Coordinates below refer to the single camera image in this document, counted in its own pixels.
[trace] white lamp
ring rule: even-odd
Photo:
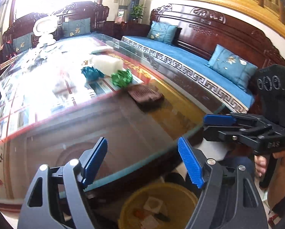
[[[33,32],[35,36],[40,36],[37,48],[43,47],[45,44],[53,45],[56,40],[53,38],[53,33],[58,28],[58,17],[50,15],[41,18],[35,22]]]

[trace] blue gripper pad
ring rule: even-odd
[[[179,138],[178,150],[188,171],[191,182],[196,184],[198,188],[201,188],[204,184],[202,167],[194,156],[190,145],[183,137]]]
[[[107,140],[103,138],[95,147],[92,149],[94,153],[83,169],[83,179],[81,181],[83,188],[87,188],[88,185],[93,183],[100,165],[102,164],[103,159],[107,153]]]
[[[205,125],[212,126],[232,126],[236,121],[231,115],[207,114],[203,118]]]

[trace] coffee table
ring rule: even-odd
[[[132,85],[163,93],[160,107],[142,110],[110,77],[86,83],[81,64],[101,45],[112,46],[103,54],[122,59],[132,71]],[[40,165],[64,165],[101,136],[108,153],[85,190],[88,197],[104,202],[134,190],[181,163],[179,137],[201,142],[205,114],[229,112],[185,75],[102,34],[60,40],[40,55],[29,50],[0,77],[0,91],[0,207],[11,209],[20,208]]]

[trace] greek key pattern trim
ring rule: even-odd
[[[6,62],[3,62],[0,64],[0,70],[4,69],[6,66],[10,65],[14,60],[16,60],[19,57],[19,55],[7,60]]]
[[[230,94],[228,91],[217,85],[212,80],[198,73],[189,66],[179,62],[178,60],[169,57],[161,52],[158,52],[154,49],[141,45],[127,37],[122,37],[122,41],[126,44],[149,54],[150,56],[157,58],[164,64],[169,65],[175,70],[181,72],[183,75],[194,81],[196,84],[210,92],[214,97],[216,97],[220,102],[227,106],[234,113],[247,113],[248,108],[239,101],[236,97]]]

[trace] person's arm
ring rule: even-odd
[[[274,174],[268,188],[268,204],[274,208],[285,197],[285,151],[273,153],[274,158],[281,158],[279,167]],[[266,172],[267,160],[262,156],[255,156],[255,167],[258,176]]]

